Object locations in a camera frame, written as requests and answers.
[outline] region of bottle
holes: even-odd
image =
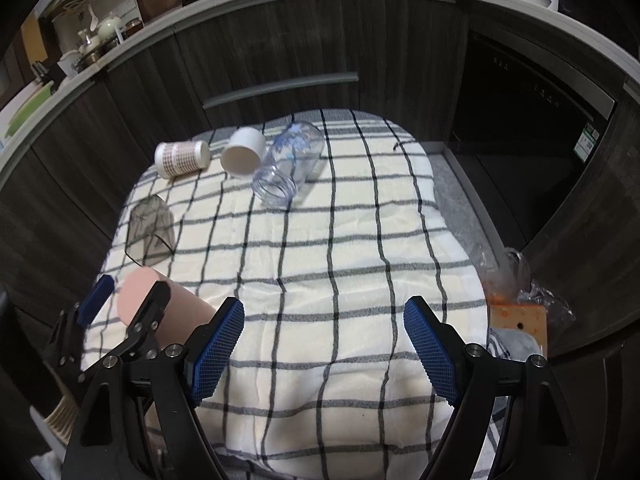
[[[265,204],[285,208],[314,170],[324,135],[310,123],[291,123],[280,133],[255,172],[252,189]]]

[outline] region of dark wood cabinet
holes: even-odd
[[[552,360],[582,447],[589,479],[640,476],[640,324]]]
[[[418,140],[446,140],[458,100],[467,19],[454,2],[355,0],[360,110]]]
[[[191,139],[210,129],[175,36],[109,70],[104,83],[150,165],[160,142]]]
[[[640,319],[640,105],[624,94],[593,160],[525,248],[532,275],[576,322],[558,355]]]
[[[125,200],[150,161],[106,86],[97,83],[86,90],[40,135],[33,150],[48,178],[113,238]]]
[[[200,101],[305,76],[357,72],[352,0],[247,7],[177,33]]]

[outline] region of white towel with black stripes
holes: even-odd
[[[121,282],[136,268],[124,254],[129,212],[158,194],[178,243],[155,268],[213,306],[227,296],[244,303],[228,371],[197,411],[223,464],[306,480],[417,479],[452,408],[432,391],[403,305],[421,295],[462,339],[486,344],[482,286],[438,212],[429,159],[409,133],[349,110],[294,118],[328,142],[288,212],[268,210],[250,184],[225,175],[220,152],[232,130],[209,132],[208,170],[141,177],[103,272]],[[258,127],[271,139],[290,119]],[[88,332],[84,365],[124,335],[111,298]],[[152,434],[157,424],[151,414]],[[475,478],[488,475],[496,441],[492,424]]]

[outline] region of sticker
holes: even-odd
[[[584,151],[584,148],[580,144],[576,144],[574,147],[574,152],[580,158],[581,161],[586,162],[589,156],[589,153]]]
[[[595,148],[596,140],[600,137],[600,134],[594,129],[593,125],[587,123],[582,129],[580,138],[574,147],[574,152],[580,158],[581,161],[586,162],[589,155]]]

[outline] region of pink cup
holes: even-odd
[[[217,309],[151,267],[140,267],[126,277],[116,298],[118,316],[128,326],[155,282],[167,282],[171,288],[171,300],[156,330],[158,348],[184,344],[193,329],[211,321]]]

